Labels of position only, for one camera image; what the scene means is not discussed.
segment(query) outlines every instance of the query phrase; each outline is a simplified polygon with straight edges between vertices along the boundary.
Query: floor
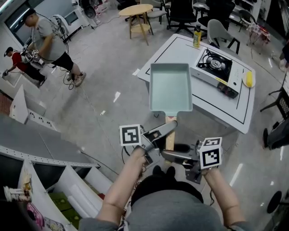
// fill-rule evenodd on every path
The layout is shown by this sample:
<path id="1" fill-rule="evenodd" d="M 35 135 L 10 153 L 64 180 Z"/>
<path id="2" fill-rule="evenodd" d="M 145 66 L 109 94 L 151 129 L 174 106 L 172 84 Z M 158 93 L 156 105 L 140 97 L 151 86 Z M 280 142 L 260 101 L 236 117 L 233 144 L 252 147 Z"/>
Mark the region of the floor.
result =
<path id="1" fill-rule="evenodd" d="M 76 143 L 87 154 L 119 173 L 123 163 L 118 127 L 141 124 L 149 130 L 164 123 L 163 115 L 155 118 L 149 111 L 145 84 L 133 73 L 142 68 L 174 30 L 166 30 L 165 18 L 162 25 L 157 19 L 152 20 L 154 36 L 148 34 L 147 46 L 141 34 L 133 34 L 130 40 L 128 23 L 117 17 L 116 10 L 107 11 L 101 17 L 104 24 L 95 30 L 84 28 L 72 37 L 70 56 L 87 73 L 81 87 L 70 91 L 63 84 L 65 72 L 46 67 L 48 79 L 41 87 L 41 100 L 47 106 L 46 117 L 58 124 L 64 139 Z M 268 96 L 268 93 L 278 90 L 283 81 L 284 73 L 278 68 L 282 44 L 272 38 L 260 55 L 258 46 L 246 46 L 246 30 L 238 30 L 239 27 L 230 24 L 229 32 L 241 41 L 239 56 L 256 71 L 254 112 L 247 134 L 235 132 L 223 137 L 224 160 L 220 169 L 236 191 L 246 218 L 254 230 L 261 231 L 271 218 L 266 213 L 271 197 L 278 190 L 285 193 L 288 189 L 289 148 L 270 151 L 262 147 L 263 129 L 267 127 L 270 131 L 282 116 L 276 108 L 259 112 L 274 101 L 276 95 Z M 180 113 L 178 124 L 176 141 L 187 144 L 226 132 L 222 124 L 198 111 Z M 176 168 L 177 179 L 184 180 L 183 167 Z M 115 173 L 104 166 L 100 170 L 115 180 Z M 202 192 L 205 203 L 210 204 L 210 188 L 205 180 L 200 185 L 193 185 Z M 219 211 L 217 203 L 213 207 Z"/>

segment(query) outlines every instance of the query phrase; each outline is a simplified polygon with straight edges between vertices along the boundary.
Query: person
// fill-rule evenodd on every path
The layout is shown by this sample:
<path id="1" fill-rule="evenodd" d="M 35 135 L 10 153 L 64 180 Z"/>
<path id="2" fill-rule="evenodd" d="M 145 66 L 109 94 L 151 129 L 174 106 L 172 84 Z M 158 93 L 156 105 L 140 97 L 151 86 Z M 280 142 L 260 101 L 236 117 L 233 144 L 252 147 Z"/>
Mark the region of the person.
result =
<path id="1" fill-rule="evenodd" d="M 282 53 L 279 58 L 280 58 L 279 69 L 283 72 L 286 72 L 289 67 L 289 40 L 283 47 Z"/>
<path id="2" fill-rule="evenodd" d="M 285 145 L 289 145 L 289 119 L 286 119 L 283 123 L 268 134 L 268 129 L 263 131 L 264 147 L 270 149 L 280 148 Z"/>
<path id="3" fill-rule="evenodd" d="M 70 71 L 74 76 L 74 85 L 79 87 L 86 73 L 81 72 L 66 53 L 66 46 L 62 39 L 56 34 L 57 26 L 47 18 L 40 18 L 34 9 L 29 9 L 23 15 L 25 25 L 32 28 L 32 43 L 28 49 L 38 50 L 39 56 L 47 64 L 52 63 Z"/>
<path id="4" fill-rule="evenodd" d="M 30 78 L 38 80 L 39 85 L 42 86 L 45 82 L 45 76 L 40 74 L 39 70 L 33 67 L 30 63 L 23 63 L 19 52 L 14 51 L 12 47 L 8 47 L 4 56 L 12 58 L 13 66 L 7 72 L 13 71 L 16 67 L 26 73 Z"/>
<path id="5" fill-rule="evenodd" d="M 82 219 L 80 231 L 251 230 L 236 194 L 217 168 L 203 172 L 203 176 L 220 205 L 225 226 L 218 213 L 203 204 L 200 192 L 189 183 L 175 180 L 173 167 L 165 174 L 159 166 L 136 187 L 126 218 L 121 222 L 124 208 L 146 161 L 144 154 L 142 148 L 134 149 L 105 195 L 98 215 Z"/>

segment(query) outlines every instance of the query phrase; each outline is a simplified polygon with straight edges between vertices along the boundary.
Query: window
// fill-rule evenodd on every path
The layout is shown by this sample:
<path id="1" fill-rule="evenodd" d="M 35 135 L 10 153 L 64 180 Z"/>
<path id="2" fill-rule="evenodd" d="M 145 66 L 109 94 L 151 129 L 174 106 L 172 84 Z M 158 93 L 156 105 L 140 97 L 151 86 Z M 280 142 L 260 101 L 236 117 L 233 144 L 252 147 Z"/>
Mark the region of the window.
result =
<path id="1" fill-rule="evenodd" d="M 22 4 L 10 17 L 5 21 L 6 26 L 17 38 L 17 40 L 24 45 L 27 40 L 30 39 L 31 29 L 26 27 L 24 23 L 21 23 L 21 19 L 25 12 L 31 7 L 28 3 Z"/>

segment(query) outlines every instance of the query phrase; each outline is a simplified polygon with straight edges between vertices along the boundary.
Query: hand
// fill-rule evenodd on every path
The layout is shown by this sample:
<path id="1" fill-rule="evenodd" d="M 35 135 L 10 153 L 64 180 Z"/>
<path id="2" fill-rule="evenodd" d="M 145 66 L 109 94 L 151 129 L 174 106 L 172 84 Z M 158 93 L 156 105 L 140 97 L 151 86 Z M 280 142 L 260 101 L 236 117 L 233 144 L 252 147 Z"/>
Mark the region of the hand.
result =
<path id="1" fill-rule="evenodd" d="M 131 153 L 131 157 L 134 158 L 141 165 L 143 165 L 146 162 L 144 155 L 145 150 L 140 146 L 137 146 Z"/>

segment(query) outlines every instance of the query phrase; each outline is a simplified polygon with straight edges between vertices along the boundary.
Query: light blue frying pan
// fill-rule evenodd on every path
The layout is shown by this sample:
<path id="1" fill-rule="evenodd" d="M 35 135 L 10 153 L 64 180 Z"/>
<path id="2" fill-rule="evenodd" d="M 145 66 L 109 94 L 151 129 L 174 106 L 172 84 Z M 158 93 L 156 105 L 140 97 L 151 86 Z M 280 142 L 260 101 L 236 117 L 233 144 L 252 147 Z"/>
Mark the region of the light blue frying pan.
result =
<path id="1" fill-rule="evenodd" d="M 193 110 L 191 96 L 191 75 L 188 64 L 151 64 L 149 89 L 151 111 L 163 111 L 166 115 L 166 123 L 177 120 L 179 111 Z M 174 133 L 167 137 L 167 150 L 173 150 L 174 138 Z"/>

